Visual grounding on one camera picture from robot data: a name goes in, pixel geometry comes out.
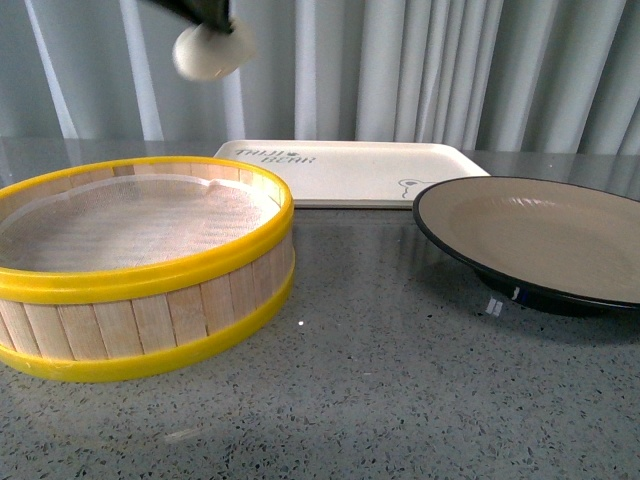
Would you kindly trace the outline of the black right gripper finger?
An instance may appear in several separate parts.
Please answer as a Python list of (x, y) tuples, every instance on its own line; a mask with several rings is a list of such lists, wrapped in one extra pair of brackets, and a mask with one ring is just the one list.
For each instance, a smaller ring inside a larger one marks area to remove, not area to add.
[(204, 25), (220, 34), (234, 31), (230, 17), (229, 0), (149, 0), (194, 25)]

